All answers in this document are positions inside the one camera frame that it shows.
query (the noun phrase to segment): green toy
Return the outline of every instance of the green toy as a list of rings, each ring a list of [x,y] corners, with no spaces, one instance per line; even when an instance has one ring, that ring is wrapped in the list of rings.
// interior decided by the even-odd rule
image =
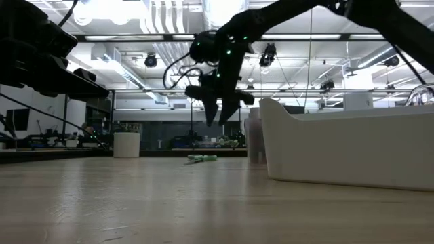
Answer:
[[[187,158],[189,159],[189,161],[184,165],[192,165],[207,161],[217,161],[216,155],[189,155]]]

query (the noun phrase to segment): white trash can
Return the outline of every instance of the white trash can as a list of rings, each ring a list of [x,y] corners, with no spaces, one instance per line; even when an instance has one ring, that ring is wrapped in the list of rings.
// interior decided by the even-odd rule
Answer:
[[[136,158],[140,156],[140,134],[120,132],[115,133],[113,145],[115,158]]]

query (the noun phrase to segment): monitor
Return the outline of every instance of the monitor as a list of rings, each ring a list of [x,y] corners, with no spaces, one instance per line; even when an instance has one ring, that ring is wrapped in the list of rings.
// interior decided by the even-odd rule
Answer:
[[[28,127],[28,118],[30,109],[8,110],[6,114],[6,123],[15,131],[26,131]]]

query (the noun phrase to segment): ceiling light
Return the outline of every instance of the ceiling light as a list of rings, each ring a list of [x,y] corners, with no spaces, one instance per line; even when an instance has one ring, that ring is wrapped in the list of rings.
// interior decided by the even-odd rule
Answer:
[[[86,35],[88,41],[163,41],[162,35]]]
[[[174,40],[193,41],[195,37],[193,35],[173,35]]]
[[[380,34],[352,34],[349,39],[384,39]]]
[[[140,111],[140,108],[116,108],[115,111]]]
[[[142,90],[116,90],[117,93],[142,93]]]
[[[262,40],[268,39],[339,39],[340,34],[265,34],[262,36]]]
[[[409,3],[407,3],[407,4],[405,4],[405,3],[403,3],[403,4],[401,4],[401,7],[434,7],[434,5],[427,5],[427,4],[409,4]]]

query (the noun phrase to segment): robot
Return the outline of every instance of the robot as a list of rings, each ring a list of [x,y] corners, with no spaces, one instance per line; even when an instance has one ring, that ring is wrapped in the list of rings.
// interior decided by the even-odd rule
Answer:
[[[401,10],[396,0],[279,0],[262,9],[249,9],[236,14],[219,30],[195,36],[190,57],[196,63],[215,64],[211,65],[215,70],[208,74],[201,72],[201,85],[188,86],[185,94],[203,102],[209,126],[218,111],[218,98],[222,98],[219,125],[224,125],[240,108],[240,101],[247,105],[254,103],[251,94],[235,90],[241,79],[239,72],[244,55],[252,52],[250,44],[259,40],[270,28],[316,6],[326,7],[360,26],[378,30],[398,54],[402,55],[402,49],[434,73],[433,31]],[[413,72],[424,85],[422,77],[416,70],[413,69]]]

